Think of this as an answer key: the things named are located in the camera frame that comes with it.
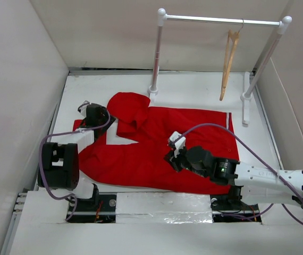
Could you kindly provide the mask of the red trousers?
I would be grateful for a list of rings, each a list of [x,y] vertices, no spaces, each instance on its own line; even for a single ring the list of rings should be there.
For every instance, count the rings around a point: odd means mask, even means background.
[[[108,102],[109,113],[118,121],[116,134],[130,144],[111,145],[102,135],[79,153],[79,167],[94,181],[120,186],[137,186],[221,195],[221,186],[188,170],[176,172],[164,157],[173,132],[186,136],[186,146],[201,146],[215,157],[238,159],[232,135],[232,115],[201,109],[167,108],[150,105],[144,95],[119,92]]]

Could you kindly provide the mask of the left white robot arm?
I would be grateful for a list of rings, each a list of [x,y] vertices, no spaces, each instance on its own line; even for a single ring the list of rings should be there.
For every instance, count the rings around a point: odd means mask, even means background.
[[[55,200],[78,202],[73,191],[80,178],[79,153],[93,145],[111,126],[114,117],[107,108],[85,101],[78,107],[83,116],[74,131],[55,133],[43,138],[39,146],[38,186]]]

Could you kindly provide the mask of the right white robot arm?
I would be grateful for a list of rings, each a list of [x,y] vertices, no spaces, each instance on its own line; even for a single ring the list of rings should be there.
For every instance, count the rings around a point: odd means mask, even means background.
[[[245,204],[289,204],[303,209],[303,170],[257,168],[234,159],[215,157],[201,146],[171,149],[165,160],[177,172],[189,170],[211,182],[227,186],[227,203],[233,209]]]

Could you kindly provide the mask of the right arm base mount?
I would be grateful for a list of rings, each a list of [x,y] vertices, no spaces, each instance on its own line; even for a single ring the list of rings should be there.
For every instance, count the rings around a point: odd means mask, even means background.
[[[232,186],[227,194],[212,195],[211,209],[214,223],[261,223],[261,216],[257,216],[258,204],[247,205],[240,200],[241,188]]]

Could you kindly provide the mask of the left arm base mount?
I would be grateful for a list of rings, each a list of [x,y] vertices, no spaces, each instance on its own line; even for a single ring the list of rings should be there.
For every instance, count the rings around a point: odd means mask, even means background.
[[[69,205],[66,217],[68,223],[115,223],[116,193],[100,193],[95,199],[78,199],[75,212]]]

